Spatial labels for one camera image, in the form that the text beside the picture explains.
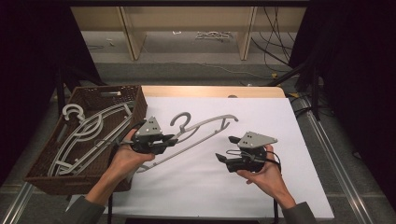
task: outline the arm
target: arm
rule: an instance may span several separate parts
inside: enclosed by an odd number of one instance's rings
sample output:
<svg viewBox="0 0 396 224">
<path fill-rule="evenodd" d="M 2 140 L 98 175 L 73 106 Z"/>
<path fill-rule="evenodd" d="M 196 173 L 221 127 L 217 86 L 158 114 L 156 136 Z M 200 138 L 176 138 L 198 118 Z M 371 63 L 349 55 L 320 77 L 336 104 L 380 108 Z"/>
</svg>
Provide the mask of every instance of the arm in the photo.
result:
<svg viewBox="0 0 396 224">
<path fill-rule="evenodd" d="M 265 148 L 267 151 L 274 152 L 271 145 L 267 145 Z M 267 159 L 274 160 L 274 154 L 267 153 Z M 317 223 L 307 203 L 296 204 L 275 164 L 265 163 L 258 173 L 251 173 L 246 170 L 239 170 L 236 173 L 244 177 L 247 184 L 254 183 L 266 194 L 273 197 L 282 208 L 287 223 Z"/>
<path fill-rule="evenodd" d="M 131 139 L 134 132 L 135 130 L 131 130 L 125 139 Z M 154 160 L 153 154 L 134 152 L 129 145 L 120 146 L 110 166 L 87 196 L 78 198 L 55 223 L 96 223 L 105 211 L 108 198 L 121 180 L 129 173 L 136 172 L 143 162 L 152 160 Z"/>
</svg>

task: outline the white surface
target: white surface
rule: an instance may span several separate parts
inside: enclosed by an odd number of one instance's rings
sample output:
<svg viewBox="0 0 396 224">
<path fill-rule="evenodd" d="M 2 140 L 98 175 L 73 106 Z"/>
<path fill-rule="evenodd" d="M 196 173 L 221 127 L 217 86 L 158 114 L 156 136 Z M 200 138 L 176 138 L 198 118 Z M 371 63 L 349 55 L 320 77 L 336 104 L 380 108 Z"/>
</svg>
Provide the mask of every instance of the white surface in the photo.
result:
<svg viewBox="0 0 396 224">
<path fill-rule="evenodd" d="M 308 202 L 316 218 L 333 218 L 318 174 L 311 161 L 288 99 L 247 98 L 165 98 L 147 97 L 147 117 L 155 116 L 164 134 L 177 133 L 170 120 L 181 112 L 191 113 L 191 125 L 219 115 L 232 114 L 239 121 L 202 144 L 158 166 L 136 174 L 132 189 L 114 194 L 113 213 L 128 217 L 235 218 L 273 217 L 273 199 L 245 179 L 229 173 L 215 153 L 227 156 L 227 149 L 238 149 L 228 136 L 242 137 L 252 131 L 278 139 L 275 153 L 281 159 L 282 174 L 297 203 Z M 194 137 L 200 139 L 220 126 L 211 124 Z M 194 139 L 169 147 L 158 155 L 169 154 L 194 143 Z"/>
</svg>

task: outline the metal rail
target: metal rail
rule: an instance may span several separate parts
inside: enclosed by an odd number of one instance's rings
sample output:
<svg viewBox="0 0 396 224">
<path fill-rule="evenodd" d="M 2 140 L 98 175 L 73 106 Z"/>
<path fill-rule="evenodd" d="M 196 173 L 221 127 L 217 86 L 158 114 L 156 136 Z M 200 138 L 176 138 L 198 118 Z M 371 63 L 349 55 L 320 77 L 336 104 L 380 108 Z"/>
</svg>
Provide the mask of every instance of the metal rail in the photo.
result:
<svg viewBox="0 0 396 224">
<path fill-rule="evenodd" d="M 311 106 L 308 100 L 301 101 L 301 104 L 303 106 Z M 308 111 L 307 116 L 315 131 L 315 134 L 318 137 L 320 144 L 323 147 L 323 150 L 338 179 L 338 182 L 340 183 L 341 188 L 343 189 L 343 192 L 345 193 L 346 198 L 349 201 L 353 212 L 355 213 L 357 220 L 360 224 L 374 223 L 363 199 L 359 195 L 355 185 L 352 183 L 352 180 L 350 179 L 347 170 L 345 169 L 343 163 L 337 155 L 337 152 L 332 146 L 332 142 L 324 131 L 321 122 L 316 120 L 315 116 L 311 111 Z"/>
<path fill-rule="evenodd" d="M 35 187 L 29 183 L 24 183 L 14 202 L 9 206 L 6 215 L 1 223 L 18 223 L 26 204 L 29 202 Z"/>
</svg>

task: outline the gray sleeve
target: gray sleeve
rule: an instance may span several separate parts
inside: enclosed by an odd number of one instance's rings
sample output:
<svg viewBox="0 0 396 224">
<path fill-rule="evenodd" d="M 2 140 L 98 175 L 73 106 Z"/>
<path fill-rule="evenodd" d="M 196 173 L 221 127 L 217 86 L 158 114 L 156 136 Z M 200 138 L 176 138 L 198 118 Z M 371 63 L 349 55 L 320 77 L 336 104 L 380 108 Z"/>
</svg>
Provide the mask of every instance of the gray sleeve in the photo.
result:
<svg viewBox="0 0 396 224">
<path fill-rule="evenodd" d="M 282 213 L 288 224 L 317 223 L 308 203 L 299 203 L 290 209 L 282 210 Z"/>
<path fill-rule="evenodd" d="M 105 207 L 95 203 L 90 203 L 84 197 L 79 197 L 60 218 L 57 218 L 54 223 L 97 223 Z"/>
</svg>

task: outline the brown basket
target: brown basket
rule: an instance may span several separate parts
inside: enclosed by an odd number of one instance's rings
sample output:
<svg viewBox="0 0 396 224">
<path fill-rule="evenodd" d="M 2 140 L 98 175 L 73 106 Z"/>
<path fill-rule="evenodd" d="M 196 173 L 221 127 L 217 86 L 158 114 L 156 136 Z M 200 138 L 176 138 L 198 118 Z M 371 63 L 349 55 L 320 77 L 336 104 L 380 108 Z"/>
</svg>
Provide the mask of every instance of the brown basket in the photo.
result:
<svg viewBox="0 0 396 224">
<path fill-rule="evenodd" d="M 143 95 L 140 86 L 78 87 L 73 91 L 68 103 L 80 105 L 84 110 L 85 118 L 88 118 L 112 105 L 132 100 L 134 101 L 134 108 L 132 109 L 133 116 L 130 123 L 131 126 L 132 124 L 141 121 L 146 116 L 148 108 L 145 96 Z M 103 130 L 95 139 L 104 138 L 115 127 L 117 127 L 121 121 L 124 120 L 125 115 L 126 113 L 119 112 L 109 116 L 108 119 L 106 118 Z M 58 148 L 61 147 L 67 136 L 69 136 L 70 133 L 79 125 L 78 119 L 75 118 L 75 116 L 70 117 L 69 121 L 66 121 L 64 116 L 59 118 L 49 141 L 44 146 L 44 149 L 41 151 L 27 176 L 24 178 L 26 182 L 33 184 L 48 194 L 86 194 L 96 184 L 107 168 L 111 147 L 107 147 L 79 175 L 48 176 L 49 168 L 57 154 Z M 127 128 L 121 135 L 126 134 L 128 131 L 129 129 Z M 69 153 L 67 159 L 70 161 L 67 162 L 73 163 L 73 158 L 81 158 L 81 156 L 92 148 L 93 145 L 94 140 L 77 143 Z M 115 191 L 125 191 L 130 188 L 131 181 L 124 179 L 119 183 Z"/>
</svg>

